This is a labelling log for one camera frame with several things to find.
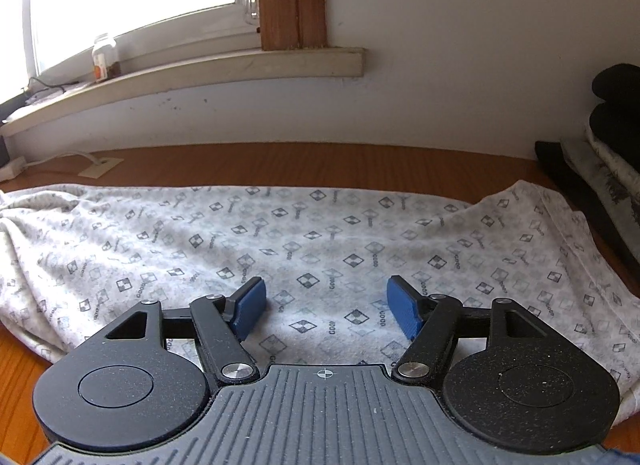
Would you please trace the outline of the white patterned pajama garment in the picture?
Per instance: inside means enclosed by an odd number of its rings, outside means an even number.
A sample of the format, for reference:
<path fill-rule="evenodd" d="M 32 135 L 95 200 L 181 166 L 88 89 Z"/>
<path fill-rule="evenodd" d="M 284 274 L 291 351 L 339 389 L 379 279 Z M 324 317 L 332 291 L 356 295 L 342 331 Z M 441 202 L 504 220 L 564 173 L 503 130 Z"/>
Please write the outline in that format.
<path fill-rule="evenodd" d="M 468 307 L 518 301 L 614 377 L 639 408 L 639 302 L 586 219 L 520 181 L 475 204 L 350 189 L 98 188 L 1 196 L 1 320 L 49 361 L 141 300 L 181 308 L 267 285 L 248 337 L 260 365 L 392 364 L 407 348 L 386 303 L 400 275 Z"/>

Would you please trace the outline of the black clothes pile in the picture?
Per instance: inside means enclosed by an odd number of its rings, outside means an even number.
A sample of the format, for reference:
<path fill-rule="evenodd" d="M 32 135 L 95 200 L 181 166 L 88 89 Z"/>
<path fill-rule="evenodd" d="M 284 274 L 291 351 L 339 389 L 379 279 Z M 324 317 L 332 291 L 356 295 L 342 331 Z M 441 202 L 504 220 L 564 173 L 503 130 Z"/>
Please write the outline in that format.
<path fill-rule="evenodd" d="M 639 66 L 610 66 L 593 78 L 591 89 L 601 99 L 589 118 L 593 135 L 639 170 Z"/>

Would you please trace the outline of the white power strip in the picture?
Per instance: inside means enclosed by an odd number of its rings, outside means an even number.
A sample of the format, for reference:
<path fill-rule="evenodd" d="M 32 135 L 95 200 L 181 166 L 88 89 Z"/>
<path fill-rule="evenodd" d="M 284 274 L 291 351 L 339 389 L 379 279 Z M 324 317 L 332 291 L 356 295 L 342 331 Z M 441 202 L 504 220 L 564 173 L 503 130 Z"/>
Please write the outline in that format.
<path fill-rule="evenodd" d="M 70 156 L 80 156 L 81 158 L 88 160 L 93 166 L 100 166 L 102 164 L 102 160 L 99 159 L 96 155 L 77 150 L 56 153 L 48 156 L 43 160 L 32 162 L 27 162 L 24 156 L 19 156 L 16 159 L 10 159 L 8 162 L 4 163 L 1 166 L 1 181 L 4 182 L 15 179 L 17 176 L 20 176 L 21 173 L 24 173 L 27 168 L 42 165 L 56 159 L 69 158 Z"/>

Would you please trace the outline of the grey folded clothes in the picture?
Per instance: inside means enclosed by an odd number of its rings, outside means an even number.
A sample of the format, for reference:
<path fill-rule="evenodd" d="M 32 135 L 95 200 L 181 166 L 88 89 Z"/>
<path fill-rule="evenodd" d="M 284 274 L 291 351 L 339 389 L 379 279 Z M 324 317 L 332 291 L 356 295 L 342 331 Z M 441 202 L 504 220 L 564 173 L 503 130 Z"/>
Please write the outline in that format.
<path fill-rule="evenodd" d="M 639 196 L 587 139 L 535 142 L 537 164 L 587 216 L 588 222 L 635 278 L 639 277 Z"/>

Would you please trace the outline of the glass jar orange label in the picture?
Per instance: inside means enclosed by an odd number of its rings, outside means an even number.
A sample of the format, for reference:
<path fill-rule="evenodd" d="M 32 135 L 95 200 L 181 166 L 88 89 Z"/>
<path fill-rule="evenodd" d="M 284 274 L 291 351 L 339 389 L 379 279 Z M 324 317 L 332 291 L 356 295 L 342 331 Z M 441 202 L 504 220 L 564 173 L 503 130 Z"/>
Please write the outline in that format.
<path fill-rule="evenodd" d="M 94 78 L 97 82 L 112 80 L 122 74 L 117 44 L 110 34 L 101 34 L 92 48 Z"/>

